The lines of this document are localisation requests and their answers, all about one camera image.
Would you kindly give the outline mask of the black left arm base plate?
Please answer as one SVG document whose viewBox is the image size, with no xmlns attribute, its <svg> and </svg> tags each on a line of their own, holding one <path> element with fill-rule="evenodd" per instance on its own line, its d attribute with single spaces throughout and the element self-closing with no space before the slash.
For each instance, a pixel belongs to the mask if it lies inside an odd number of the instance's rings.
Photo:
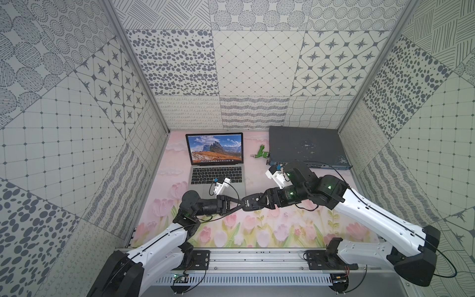
<svg viewBox="0 0 475 297">
<path fill-rule="evenodd" d="M 185 252 L 183 261 L 177 269 L 183 271 L 207 271 L 209 269 L 210 254 L 210 250 Z"/>
</svg>

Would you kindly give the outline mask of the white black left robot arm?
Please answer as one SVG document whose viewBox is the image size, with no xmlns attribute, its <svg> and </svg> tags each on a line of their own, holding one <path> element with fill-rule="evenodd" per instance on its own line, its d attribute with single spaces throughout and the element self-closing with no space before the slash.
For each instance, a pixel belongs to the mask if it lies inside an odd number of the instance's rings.
<svg viewBox="0 0 475 297">
<path fill-rule="evenodd" d="M 183 195 L 177 216 L 161 234 L 128 252 L 115 251 L 87 293 L 89 297 L 139 297 L 167 272 L 188 266 L 193 247 L 188 243 L 203 215 L 225 217 L 250 206 L 245 199 L 218 195 L 202 199 L 196 191 Z"/>
</svg>

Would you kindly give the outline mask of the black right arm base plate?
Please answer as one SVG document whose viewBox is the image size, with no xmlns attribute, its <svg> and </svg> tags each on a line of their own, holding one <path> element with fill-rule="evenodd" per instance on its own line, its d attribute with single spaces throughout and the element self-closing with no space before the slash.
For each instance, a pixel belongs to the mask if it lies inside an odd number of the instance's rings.
<svg viewBox="0 0 475 297">
<path fill-rule="evenodd" d="M 322 249 L 305 251 L 303 259 L 311 271 L 345 271 L 346 269 L 356 271 L 359 269 L 357 264 L 346 264 L 336 255 L 328 257 Z"/>
</svg>

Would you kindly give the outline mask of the black wireless mouse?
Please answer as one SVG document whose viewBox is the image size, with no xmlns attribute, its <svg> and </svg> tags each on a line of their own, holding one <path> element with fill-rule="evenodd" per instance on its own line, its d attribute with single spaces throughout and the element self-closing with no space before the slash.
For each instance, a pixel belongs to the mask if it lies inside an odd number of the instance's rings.
<svg viewBox="0 0 475 297">
<path fill-rule="evenodd" d="M 259 193 L 256 193 L 256 194 L 252 194 L 252 195 L 249 195 L 249 196 L 246 196 L 244 198 L 242 198 L 242 200 L 245 201 L 245 203 L 241 204 L 241 206 L 243 206 L 242 210 L 245 211 L 245 212 L 253 212 L 253 211 L 257 211 L 256 210 L 256 203 L 257 202 L 263 202 L 263 203 L 266 203 L 265 200 L 256 200 L 256 197 L 258 196 Z"/>
</svg>

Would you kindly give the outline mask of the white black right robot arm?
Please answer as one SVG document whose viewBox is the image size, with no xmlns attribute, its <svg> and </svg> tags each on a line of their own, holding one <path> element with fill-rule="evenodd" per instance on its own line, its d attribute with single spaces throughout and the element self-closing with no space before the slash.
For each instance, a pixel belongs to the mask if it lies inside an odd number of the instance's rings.
<svg viewBox="0 0 475 297">
<path fill-rule="evenodd" d="M 327 248 L 328 257 L 350 265 L 392 268 L 414 285 L 430 285 L 441 255 L 438 229 L 407 222 L 366 199 L 344 180 L 329 174 L 318 177 L 303 162 L 289 162 L 273 172 L 278 175 L 277 187 L 256 194 L 250 203 L 254 209 L 284 208 L 310 200 L 335 210 L 382 236 L 386 243 L 353 243 L 334 238 Z"/>
</svg>

